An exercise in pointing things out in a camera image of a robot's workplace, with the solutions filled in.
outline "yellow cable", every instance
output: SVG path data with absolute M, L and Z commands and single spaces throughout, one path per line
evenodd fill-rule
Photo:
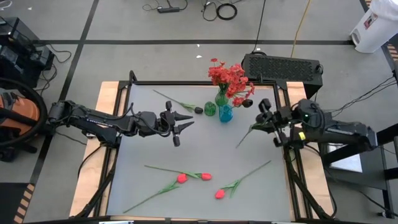
M 296 31 L 296 36 L 294 37 L 292 53 L 290 54 L 291 58 L 293 57 L 293 54 L 294 54 L 294 47 L 296 46 L 297 36 L 299 35 L 299 31 L 300 31 L 301 25 L 303 24 L 305 15 L 307 15 L 307 10 L 308 10 L 308 7 L 310 6 L 310 4 L 311 4 L 311 0 L 308 0 L 307 6 L 305 7 L 305 11 L 304 11 L 303 17 L 301 18 L 300 24 L 298 25 L 298 28 L 297 28 L 297 31 Z

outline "white container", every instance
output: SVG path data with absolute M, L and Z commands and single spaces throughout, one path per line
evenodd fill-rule
M 398 33 L 398 0 L 372 0 L 350 36 L 355 49 L 373 53 Z

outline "wooden board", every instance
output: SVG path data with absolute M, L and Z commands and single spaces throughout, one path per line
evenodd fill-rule
M 118 91 L 118 84 L 119 82 L 102 83 L 101 90 L 98 96 L 96 110 L 105 113 L 113 112 L 116 100 L 116 94 Z M 301 99 L 306 98 L 302 82 L 288 82 L 287 88 L 288 88 L 287 91 L 289 94 L 289 100 L 291 105 L 297 103 Z M 124 104 L 125 96 L 126 93 L 124 93 L 122 96 L 123 102 L 121 102 L 121 105 Z M 282 91 L 279 91 L 279 96 L 282 106 L 284 106 L 285 102 Z M 95 139 L 89 140 L 85 151 L 85 157 L 89 155 L 92 151 L 94 151 L 98 146 L 99 142 L 97 140 Z M 92 195 L 96 192 L 99 186 L 104 155 L 105 155 L 105 149 L 101 149 L 92 158 L 90 158 L 81 169 L 80 178 L 76 186 L 75 196 L 73 198 L 73 203 L 70 210 L 70 216 L 76 215 L 77 213 L 81 212 L 84 206 L 91 199 Z M 332 214 L 333 207 L 331 205 L 330 195 L 321 159 L 319 158 L 318 155 L 306 149 L 301 150 L 301 156 L 302 156 L 303 168 L 304 168 L 308 190 L 311 192 L 311 194 L 314 196 L 317 202 L 321 205 L 321 207 L 328 214 Z M 286 187 L 289 189 L 288 180 L 286 180 L 286 184 L 287 184 Z M 305 212 L 304 212 L 305 209 L 302 200 L 302 194 L 300 193 L 298 188 L 297 192 L 298 192 L 300 213 L 302 217 L 305 217 Z M 109 188 L 105 191 L 103 195 L 103 201 L 101 202 L 103 206 L 101 206 L 100 215 L 105 215 L 106 213 L 106 205 L 108 197 L 109 197 Z M 130 220 L 164 220 L 164 218 L 159 218 L 159 217 L 114 217 L 114 219 L 119 219 L 119 220 L 121 218 L 130 219 Z M 292 206 L 290 206 L 290 218 L 291 220 L 294 220 Z

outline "concrete floor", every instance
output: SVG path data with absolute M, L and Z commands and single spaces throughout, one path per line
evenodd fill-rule
M 84 34 L 83 28 L 93 3 L 98 6 L 88 33 Z M 147 3 L 155 6 L 151 0 L 20 0 L 0 11 L 0 16 L 20 17 L 43 40 L 76 40 L 76 45 L 70 42 L 54 45 L 57 50 L 71 51 L 73 58 L 82 34 L 88 40 L 254 40 L 262 7 L 260 0 L 243 0 L 236 4 L 238 15 L 233 20 L 207 22 L 202 19 L 199 0 L 188 0 L 186 10 L 173 14 L 143 11 L 141 6 Z M 184 5 L 183 0 L 172 0 L 171 3 Z M 267 0 L 259 39 L 293 40 L 305 3 L 306 0 Z M 313 0 L 298 39 L 348 40 L 349 32 L 363 14 L 359 0 L 338 3 Z M 206 11 L 206 16 L 214 16 L 213 10 Z M 57 101 L 68 73 L 73 71 L 67 99 L 91 108 L 95 107 L 101 82 L 127 80 L 130 70 L 134 70 L 139 80 L 207 80 L 210 58 L 239 63 L 253 48 L 252 44 L 226 43 L 80 45 L 83 48 L 78 52 L 76 67 L 71 69 L 72 59 L 55 64 L 58 76 L 44 92 L 44 100 L 47 105 Z M 292 50 L 288 44 L 257 47 L 268 55 L 281 57 L 289 57 Z M 350 45 L 298 45 L 295 57 L 319 60 L 323 64 L 324 86 L 317 101 L 324 109 L 339 108 L 392 75 L 381 50 L 360 54 Z M 392 86 L 348 108 L 337 119 L 361 121 L 376 131 L 384 129 L 397 122 L 397 94 L 398 89 Z M 85 141 L 75 128 L 59 131 Z M 37 139 L 33 144 L 40 146 L 42 141 Z M 53 138 L 25 222 L 68 217 L 84 148 L 62 136 Z M 14 163 L 1 163 L 0 182 L 29 182 L 38 155 L 22 153 Z M 387 153 L 386 157 L 389 167 L 398 166 L 395 155 Z M 391 182 L 391 189 L 397 187 L 398 182 Z M 375 214 L 380 209 L 356 191 L 334 183 L 330 183 L 330 188 L 338 204 L 340 220 L 398 223 L 377 217 Z M 382 203 L 380 190 L 361 190 Z M 398 193 L 392 190 L 392 194 L 397 210 Z

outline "gray tabletop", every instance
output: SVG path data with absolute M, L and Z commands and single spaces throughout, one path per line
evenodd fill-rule
M 217 93 L 217 88 L 213 86 L 134 85 L 129 101 L 134 102 L 136 113 L 161 112 L 165 109 L 167 99 L 153 89 L 181 102 L 201 107 L 207 101 L 214 101 Z M 272 143 L 273 135 L 253 131 L 236 148 L 249 125 L 255 122 L 255 117 L 259 114 L 257 105 L 263 98 L 269 98 L 275 109 L 273 89 L 257 89 L 256 94 L 251 96 L 254 105 L 250 108 L 234 108 L 234 116 L 229 123 L 219 121 L 218 111 L 212 117 L 193 114 L 195 123 L 180 135 L 180 147 L 174 147 L 170 137 L 123 137 L 107 215 L 289 221 L 289 196 L 282 150 Z M 176 103 L 172 109 L 181 114 L 190 114 Z M 233 198 L 215 199 L 215 193 L 220 187 L 232 183 L 269 160 L 271 162 L 268 165 L 240 183 Z M 191 178 L 180 184 L 180 188 L 123 213 L 158 192 L 178 175 L 144 165 L 208 172 L 213 175 L 213 179 L 202 181 Z

